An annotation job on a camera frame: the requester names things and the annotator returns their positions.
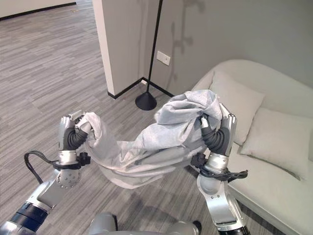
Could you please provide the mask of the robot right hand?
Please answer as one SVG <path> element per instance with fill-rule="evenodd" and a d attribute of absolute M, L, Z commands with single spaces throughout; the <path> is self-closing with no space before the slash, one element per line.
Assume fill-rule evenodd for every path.
<path fill-rule="evenodd" d="M 229 157 L 235 137 L 237 118 L 222 103 L 220 103 L 220 110 L 222 120 L 218 130 L 210 127 L 208 115 L 201 116 L 201 135 L 211 152 Z"/>

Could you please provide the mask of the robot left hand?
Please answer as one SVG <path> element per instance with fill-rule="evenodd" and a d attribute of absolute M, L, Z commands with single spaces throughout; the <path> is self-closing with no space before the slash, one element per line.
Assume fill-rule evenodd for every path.
<path fill-rule="evenodd" d="M 78 110 L 61 118 L 59 124 L 59 150 L 71 151 L 78 149 L 87 139 L 92 127 L 89 122 L 77 127 L 76 124 L 84 117 L 85 112 Z"/>

